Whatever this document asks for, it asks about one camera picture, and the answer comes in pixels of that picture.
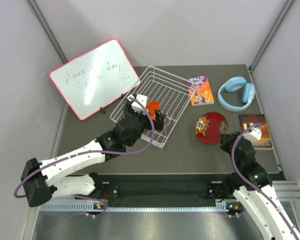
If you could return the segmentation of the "orange plate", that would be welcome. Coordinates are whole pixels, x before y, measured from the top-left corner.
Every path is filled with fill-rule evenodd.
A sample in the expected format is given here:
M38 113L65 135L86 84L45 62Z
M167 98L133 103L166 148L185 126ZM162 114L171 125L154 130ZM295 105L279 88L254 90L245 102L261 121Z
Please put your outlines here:
M160 106L159 102L153 100L148 103L147 110L151 116L151 119L155 121L156 120L156 110L160 111L161 106Z

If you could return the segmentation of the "red floral plate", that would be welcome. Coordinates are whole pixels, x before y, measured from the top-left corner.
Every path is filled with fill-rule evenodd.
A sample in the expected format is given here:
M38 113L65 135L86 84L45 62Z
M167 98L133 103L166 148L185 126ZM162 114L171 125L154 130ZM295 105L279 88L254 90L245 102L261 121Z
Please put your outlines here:
M227 119L218 112L207 112L195 123L196 138L204 145L213 146L220 143L221 134L228 131Z

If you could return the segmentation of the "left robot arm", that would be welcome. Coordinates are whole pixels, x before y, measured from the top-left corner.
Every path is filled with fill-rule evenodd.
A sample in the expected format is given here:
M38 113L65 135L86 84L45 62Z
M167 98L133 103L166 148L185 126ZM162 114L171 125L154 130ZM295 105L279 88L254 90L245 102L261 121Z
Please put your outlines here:
M97 173L80 176L72 174L125 155L127 147L132 147L145 130L162 131L165 118L165 114L158 109L154 111L154 117L148 117L128 107L125 116L112 130L79 149L54 159L28 160L20 180L29 207L38 207L51 199L65 196L99 198L104 193L104 185Z

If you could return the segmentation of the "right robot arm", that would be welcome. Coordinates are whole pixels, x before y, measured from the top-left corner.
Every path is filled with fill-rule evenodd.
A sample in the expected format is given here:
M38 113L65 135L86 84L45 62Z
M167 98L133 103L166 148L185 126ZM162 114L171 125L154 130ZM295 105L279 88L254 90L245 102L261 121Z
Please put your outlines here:
M242 133L221 134L220 148L229 154L234 172L223 180L223 192L237 199L265 240L300 240L300 232L282 206L273 182L256 161L252 143Z

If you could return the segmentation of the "dark cover paperback book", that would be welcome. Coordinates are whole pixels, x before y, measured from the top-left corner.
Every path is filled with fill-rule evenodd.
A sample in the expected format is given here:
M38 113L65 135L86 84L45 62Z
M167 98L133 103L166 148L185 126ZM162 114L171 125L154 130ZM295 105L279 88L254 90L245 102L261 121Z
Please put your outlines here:
M240 114L238 117L241 129L243 131L246 130L250 125L260 123L260 126L258 126L260 131L260 139L252 140L252 146L255 149L271 150L273 148L268 125L266 123L266 118L264 114Z

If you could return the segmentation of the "pink framed whiteboard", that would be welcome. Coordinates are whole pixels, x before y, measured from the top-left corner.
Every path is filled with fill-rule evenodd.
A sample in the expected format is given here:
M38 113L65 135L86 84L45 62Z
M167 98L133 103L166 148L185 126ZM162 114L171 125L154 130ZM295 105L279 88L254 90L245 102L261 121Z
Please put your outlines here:
M81 121L140 84L140 77L115 38L56 68L49 77Z

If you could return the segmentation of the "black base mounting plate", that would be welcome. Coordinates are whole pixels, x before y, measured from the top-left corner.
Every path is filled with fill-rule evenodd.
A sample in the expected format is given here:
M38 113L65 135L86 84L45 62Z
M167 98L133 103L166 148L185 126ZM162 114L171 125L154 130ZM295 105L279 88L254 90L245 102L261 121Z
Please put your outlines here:
M225 187L227 174L99 174L87 196L118 200L132 196L196 196L207 200L232 199Z

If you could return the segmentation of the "Roald Dahl orange book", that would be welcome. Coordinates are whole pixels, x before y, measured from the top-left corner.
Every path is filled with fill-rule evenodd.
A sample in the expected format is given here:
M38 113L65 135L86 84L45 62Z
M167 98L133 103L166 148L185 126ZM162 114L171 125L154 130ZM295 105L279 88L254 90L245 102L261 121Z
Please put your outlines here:
M193 107L215 103L207 75L189 77L186 85L190 96L190 103Z

